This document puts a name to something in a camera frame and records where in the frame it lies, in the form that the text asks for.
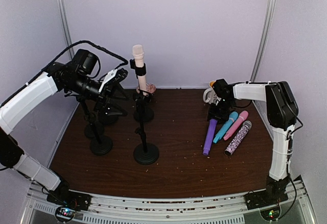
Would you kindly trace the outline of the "blue microphone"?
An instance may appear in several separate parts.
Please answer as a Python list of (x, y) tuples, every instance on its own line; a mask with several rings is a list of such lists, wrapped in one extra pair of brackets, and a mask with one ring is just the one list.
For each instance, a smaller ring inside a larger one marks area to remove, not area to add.
[(224, 123), (224, 125), (220, 128), (220, 130), (217, 132), (215, 137), (213, 138), (213, 143), (216, 144), (219, 140), (224, 139), (225, 134), (229, 130), (229, 128), (233, 125), (233, 123), (237, 120), (239, 114), (236, 111), (233, 111), (229, 115), (229, 119), (227, 122)]

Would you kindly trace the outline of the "black clamp microphone stand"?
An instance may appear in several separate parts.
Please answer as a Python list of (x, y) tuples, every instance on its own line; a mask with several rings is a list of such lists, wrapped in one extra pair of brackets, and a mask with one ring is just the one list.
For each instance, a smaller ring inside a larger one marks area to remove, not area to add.
[(111, 124), (117, 122), (118, 118), (119, 117), (117, 115), (106, 115), (106, 114), (98, 115), (98, 121), (105, 126), (111, 125)]

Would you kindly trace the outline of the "pink microphone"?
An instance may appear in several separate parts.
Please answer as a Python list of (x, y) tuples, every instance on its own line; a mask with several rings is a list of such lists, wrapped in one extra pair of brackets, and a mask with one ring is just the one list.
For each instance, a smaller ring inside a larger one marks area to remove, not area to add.
[(236, 121), (227, 130), (227, 132), (225, 133), (223, 139), (224, 140), (229, 139), (234, 134), (234, 132), (241, 126), (241, 124), (247, 119), (247, 117), (248, 117), (248, 111), (246, 111), (246, 110), (242, 111), (239, 114), (239, 116), (236, 119)]

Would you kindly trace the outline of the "glitter purple silver microphone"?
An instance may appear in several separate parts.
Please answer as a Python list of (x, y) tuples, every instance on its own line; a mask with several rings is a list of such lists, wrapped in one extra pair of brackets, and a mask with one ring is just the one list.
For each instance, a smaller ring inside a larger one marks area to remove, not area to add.
[(252, 128), (252, 122), (249, 120), (246, 120), (243, 124), (242, 127), (238, 130), (237, 134), (235, 137), (232, 139), (230, 144), (227, 146), (227, 148), (224, 151), (224, 154), (227, 156), (231, 156), (236, 149), (239, 147), (243, 139), (246, 137), (250, 129)]

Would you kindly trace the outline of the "black stand of glitter microphone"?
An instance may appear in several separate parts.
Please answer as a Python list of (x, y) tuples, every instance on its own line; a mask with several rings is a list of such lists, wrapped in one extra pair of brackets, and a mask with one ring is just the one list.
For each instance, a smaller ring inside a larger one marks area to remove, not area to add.
[(85, 99), (80, 98), (79, 103), (84, 112), (84, 120), (87, 122), (87, 125), (84, 129), (84, 135), (89, 139), (95, 138), (94, 129), (96, 130), (98, 135), (103, 135), (104, 126), (96, 120), (97, 119), (96, 115), (89, 111)]

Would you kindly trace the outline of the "black stand of blue microphone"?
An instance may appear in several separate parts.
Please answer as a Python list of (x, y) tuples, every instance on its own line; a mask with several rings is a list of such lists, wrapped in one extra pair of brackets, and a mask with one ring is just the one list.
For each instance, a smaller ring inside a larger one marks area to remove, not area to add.
[(102, 156), (112, 150), (113, 142), (110, 137), (104, 135), (104, 126), (99, 122), (89, 123), (94, 138), (91, 140), (89, 148), (94, 155)]

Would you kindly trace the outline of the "black stand of purple microphone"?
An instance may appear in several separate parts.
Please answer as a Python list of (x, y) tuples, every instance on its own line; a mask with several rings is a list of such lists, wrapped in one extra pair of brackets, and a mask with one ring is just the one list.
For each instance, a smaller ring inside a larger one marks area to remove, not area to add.
[(142, 143), (135, 147), (133, 156), (135, 161), (141, 165), (150, 165), (159, 158), (159, 149), (153, 143), (147, 143), (147, 136), (144, 129), (142, 119), (139, 121), (139, 127), (135, 129), (135, 133), (140, 135)]

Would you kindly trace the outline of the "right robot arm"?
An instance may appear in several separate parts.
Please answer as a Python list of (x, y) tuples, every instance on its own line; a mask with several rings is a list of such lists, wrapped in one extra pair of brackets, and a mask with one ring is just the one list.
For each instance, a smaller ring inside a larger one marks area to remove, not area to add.
[(266, 189), (245, 196), (250, 205), (273, 205), (287, 200), (286, 186), (293, 152), (293, 134), (296, 131), (298, 106), (289, 84), (281, 82), (245, 82), (228, 84), (224, 79), (213, 83), (218, 101), (211, 104), (208, 120), (226, 122), (236, 100), (262, 101), (266, 103), (267, 119), (273, 131), (273, 153)]

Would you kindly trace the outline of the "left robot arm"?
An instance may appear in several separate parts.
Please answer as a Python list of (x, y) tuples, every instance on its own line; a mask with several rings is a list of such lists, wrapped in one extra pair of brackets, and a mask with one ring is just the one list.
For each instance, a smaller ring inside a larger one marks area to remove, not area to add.
[(96, 110), (108, 104), (128, 71), (116, 67), (97, 81), (90, 73), (98, 60), (86, 49), (79, 49), (68, 63), (54, 60), (1, 104), (1, 165), (53, 191), (54, 198), (63, 206), (73, 202), (73, 193), (64, 187), (65, 182), (57, 173), (20, 147), (13, 132), (39, 105), (60, 91), (94, 101)]

